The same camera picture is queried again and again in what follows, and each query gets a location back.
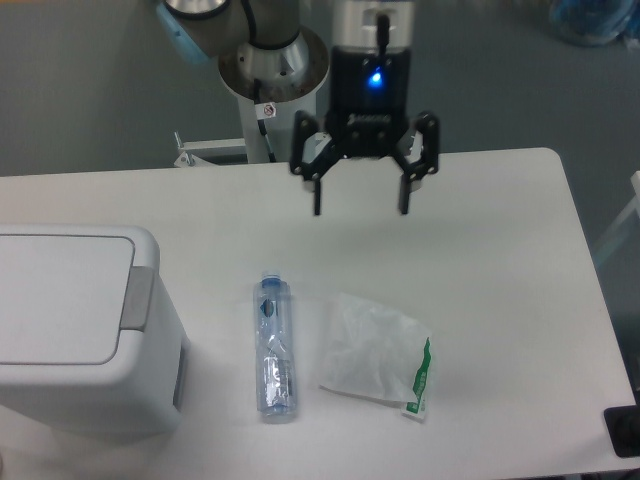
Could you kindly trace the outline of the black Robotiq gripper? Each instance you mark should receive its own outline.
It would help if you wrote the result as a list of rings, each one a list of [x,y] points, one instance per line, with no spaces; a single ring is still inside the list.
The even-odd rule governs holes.
[[[439,171],[440,120],[421,112],[414,121],[421,137],[418,158],[410,161],[397,144],[409,128],[406,113],[411,51],[380,52],[334,47],[331,51],[329,109],[325,129],[331,139],[305,160],[306,142],[320,131],[315,116],[298,110],[294,116],[289,169],[309,184],[313,213],[321,214],[322,178],[344,158],[381,158],[393,152],[400,177],[398,210],[409,213],[413,184]]]

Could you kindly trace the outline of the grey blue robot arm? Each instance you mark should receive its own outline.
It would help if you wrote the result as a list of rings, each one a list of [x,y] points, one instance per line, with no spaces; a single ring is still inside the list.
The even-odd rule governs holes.
[[[390,157],[401,213],[437,173],[439,120],[407,113],[413,2],[339,1],[330,43],[296,1],[161,1],[156,12],[185,57],[217,61],[250,162],[285,162],[320,197],[337,162]]]

